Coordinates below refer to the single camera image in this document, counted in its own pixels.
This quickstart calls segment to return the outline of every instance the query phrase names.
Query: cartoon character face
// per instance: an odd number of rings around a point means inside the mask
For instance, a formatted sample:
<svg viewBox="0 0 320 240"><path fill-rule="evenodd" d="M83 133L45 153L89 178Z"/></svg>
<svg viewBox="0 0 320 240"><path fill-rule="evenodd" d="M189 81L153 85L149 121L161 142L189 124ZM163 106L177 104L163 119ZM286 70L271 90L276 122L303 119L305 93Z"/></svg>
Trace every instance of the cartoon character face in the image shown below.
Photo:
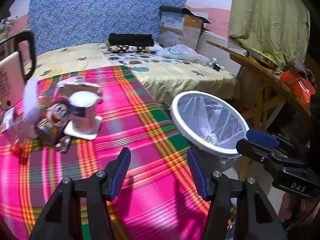
<svg viewBox="0 0 320 240"><path fill-rule="evenodd" d="M68 121L68 107L65 104L54 104L47 110L47 118L54 126L61 127Z"/></svg>

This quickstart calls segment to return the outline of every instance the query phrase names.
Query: red plastic bag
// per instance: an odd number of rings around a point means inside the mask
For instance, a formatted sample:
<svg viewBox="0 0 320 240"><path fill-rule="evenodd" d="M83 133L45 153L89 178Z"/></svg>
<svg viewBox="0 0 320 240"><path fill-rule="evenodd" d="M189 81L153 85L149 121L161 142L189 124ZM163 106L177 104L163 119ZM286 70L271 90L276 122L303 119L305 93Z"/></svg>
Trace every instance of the red plastic bag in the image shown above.
<svg viewBox="0 0 320 240"><path fill-rule="evenodd" d="M283 72L280 80L302 101L306 107L310 107L310 96L316 93L311 83L302 78L298 73Z"/></svg>

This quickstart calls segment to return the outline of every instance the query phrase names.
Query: red candy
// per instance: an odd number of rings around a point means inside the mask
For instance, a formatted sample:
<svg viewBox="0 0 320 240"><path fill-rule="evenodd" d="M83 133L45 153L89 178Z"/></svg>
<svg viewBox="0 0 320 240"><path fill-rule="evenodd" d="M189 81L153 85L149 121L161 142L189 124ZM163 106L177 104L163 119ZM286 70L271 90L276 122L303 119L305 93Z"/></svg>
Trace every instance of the red candy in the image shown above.
<svg viewBox="0 0 320 240"><path fill-rule="evenodd" d="M22 156L22 153L23 153L21 144L18 142L12 143L10 145L10 151L19 158Z"/></svg>

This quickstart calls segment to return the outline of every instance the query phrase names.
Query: blue patterned panel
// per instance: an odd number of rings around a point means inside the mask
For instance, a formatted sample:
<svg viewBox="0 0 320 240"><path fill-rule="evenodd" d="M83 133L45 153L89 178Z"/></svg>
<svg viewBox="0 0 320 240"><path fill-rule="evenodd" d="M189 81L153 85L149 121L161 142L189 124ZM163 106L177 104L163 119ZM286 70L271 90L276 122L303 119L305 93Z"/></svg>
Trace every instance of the blue patterned panel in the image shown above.
<svg viewBox="0 0 320 240"><path fill-rule="evenodd" d="M183 7L186 0L31 0L28 26L37 55L105 42L110 33L160 32L159 6Z"/></svg>

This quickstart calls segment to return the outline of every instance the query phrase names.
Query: plaid tablecloth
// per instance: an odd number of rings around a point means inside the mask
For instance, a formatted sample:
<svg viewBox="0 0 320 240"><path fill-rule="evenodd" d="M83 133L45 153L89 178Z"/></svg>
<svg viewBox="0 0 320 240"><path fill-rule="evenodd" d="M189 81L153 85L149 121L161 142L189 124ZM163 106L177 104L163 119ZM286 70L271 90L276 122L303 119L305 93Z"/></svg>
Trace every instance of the plaid tablecloth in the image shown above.
<svg viewBox="0 0 320 240"><path fill-rule="evenodd" d="M66 154L29 141L19 160L0 137L0 215L10 230L27 239L64 176L87 178L129 147L129 171L120 195L108 203L117 239L199 239L209 204L196 193L187 141L125 66L54 76L39 81L39 90L78 73L102 87L98 138L75 139ZM84 239L90 239L86 204L81 203Z"/></svg>

